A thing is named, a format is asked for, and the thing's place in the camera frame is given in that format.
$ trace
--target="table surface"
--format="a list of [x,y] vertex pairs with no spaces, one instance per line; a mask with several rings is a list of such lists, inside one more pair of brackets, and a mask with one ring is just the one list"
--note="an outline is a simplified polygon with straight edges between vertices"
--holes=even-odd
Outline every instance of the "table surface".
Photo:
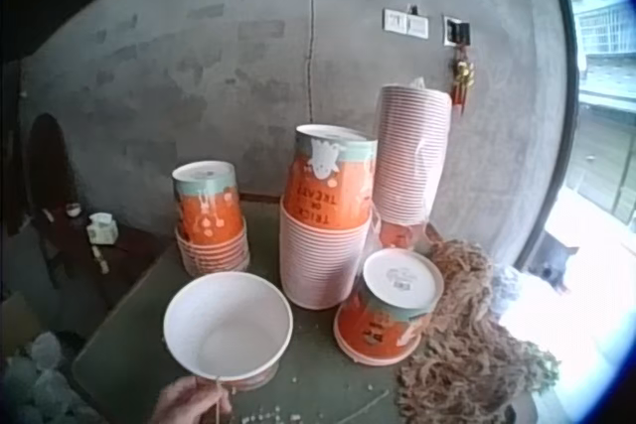
[[[279,286],[277,208],[243,204],[249,271]],[[189,281],[172,244],[76,359],[75,381],[113,424],[146,422],[161,388],[187,374],[162,341],[162,323],[170,299]],[[292,414],[304,424],[341,423],[380,396],[368,413],[347,422],[401,422],[395,406],[398,365],[368,367],[344,356],[332,334],[336,309],[309,312],[292,305],[292,310],[293,336],[277,375],[261,389],[233,397],[232,422],[254,415],[256,423],[274,424],[273,417],[264,416],[278,406],[276,424],[289,424]]]

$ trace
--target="wall switch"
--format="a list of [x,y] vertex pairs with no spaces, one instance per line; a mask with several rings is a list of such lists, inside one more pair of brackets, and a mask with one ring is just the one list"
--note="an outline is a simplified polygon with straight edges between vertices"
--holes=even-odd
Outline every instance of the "wall switch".
[[397,10],[385,9],[384,11],[384,29],[387,32],[395,32],[397,34],[406,34],[407,18],[404,12]]
[[418,15],[406,16],[406,33],[420,39],[428,38],[428,19]]

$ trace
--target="white paper bowl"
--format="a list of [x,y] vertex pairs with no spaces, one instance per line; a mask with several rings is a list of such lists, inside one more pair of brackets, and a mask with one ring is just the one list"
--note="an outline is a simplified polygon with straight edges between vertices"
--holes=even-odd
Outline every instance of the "white paper bowl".
[[172,299],[163,322],[166,345],[180,365],[236,389],[254,389],[273,377],[292,329],[283,294],[244,272],[192,281]]

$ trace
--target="small table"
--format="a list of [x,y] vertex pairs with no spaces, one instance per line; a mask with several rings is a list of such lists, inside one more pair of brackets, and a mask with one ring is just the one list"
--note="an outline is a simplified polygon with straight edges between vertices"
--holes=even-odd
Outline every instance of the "small table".
[[[167,242],[149,232],[119,223],[115,243],[98,246],[109,268],[108,273],[102,274],[88,241],[87,224],[85,213],[70,218],[65,208],[37,212],[33,218],[52,284],[58,286],[55,270],[62,262],[70,276],[79,272],[90,277],[97,293],[110,309],[114,301],[108,294],[108,285],[116,282],[128,290],[160,255]],[[55,248],[53,256],[49,256],[46,242]]]
[[[251,252],[249,271],[280,285],[278,205],[243,204],[242,208]],[[147,422],[161,388],[187,374],[168,353],[162,324],[171,298],[189,281],[173,244],[74,362],[76,384],[112,424]],[[298,414],[305,424],[342,423],[382,396],[368,413],[347,422],[401,423],[395,405],[398,365],[368,367],[344,356],[332,333],[336,309],[309,312],[292,305],[292,310],[293,337],[277,375],[261,389],[233,396],[233,422],[253,415],[255,423],[289,424],[290,415]],[[279,423],[264,418],[276,406]]]

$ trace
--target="hand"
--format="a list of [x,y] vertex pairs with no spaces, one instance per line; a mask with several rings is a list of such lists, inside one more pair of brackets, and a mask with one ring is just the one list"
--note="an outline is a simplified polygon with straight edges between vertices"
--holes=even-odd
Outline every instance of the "hand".
[[150,424],[199,424],[215,405],[224,414],[232,412],[225,389],[213,381],[182,377],[161,391]]

